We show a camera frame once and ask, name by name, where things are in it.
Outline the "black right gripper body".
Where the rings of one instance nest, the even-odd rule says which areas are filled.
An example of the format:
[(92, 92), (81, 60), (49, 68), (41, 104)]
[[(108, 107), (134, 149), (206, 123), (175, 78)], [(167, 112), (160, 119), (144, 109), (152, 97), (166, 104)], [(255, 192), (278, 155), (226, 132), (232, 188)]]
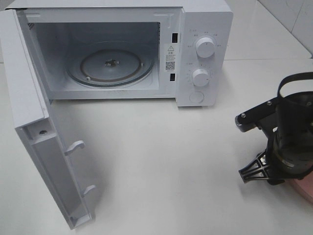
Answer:
[(266, 154), (270, 181), (302, 179), (313, 171), (313, 130), (296, 132), (278, 128)]

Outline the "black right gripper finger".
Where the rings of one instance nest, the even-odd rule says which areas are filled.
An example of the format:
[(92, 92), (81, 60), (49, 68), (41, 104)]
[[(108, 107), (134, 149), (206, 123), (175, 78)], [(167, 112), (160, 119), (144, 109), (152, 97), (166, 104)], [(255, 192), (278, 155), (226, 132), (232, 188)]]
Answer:
[(269, 178), (269, 179), (268, 179), (268, 183), (269, 183), (271, 186), (276, 186), (276, 185), (282, 184), (282, 183), (284, 183), (284, 182), (285, 182), (284, 179), (277, 179), (277, 178)]
[(239, 170), (239, 174), (244, 183), (257, 180), (269, 180), (270, 176), (267, 170), (270, 164), (267, 161), (265, 153), (259, 153), (255, 159), (246, 167)]

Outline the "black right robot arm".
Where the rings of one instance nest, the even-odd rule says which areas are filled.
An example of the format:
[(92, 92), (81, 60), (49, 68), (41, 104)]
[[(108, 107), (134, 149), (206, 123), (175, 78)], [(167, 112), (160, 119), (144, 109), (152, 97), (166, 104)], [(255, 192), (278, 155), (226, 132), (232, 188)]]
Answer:
[(244, 183), (266, 180), (277, 185), (312, 172), (312, 92), (273, 98), (237, 115), (235, 124), (241, 132), (258, 128), (268, 139), (266, 149), (239, 171)]

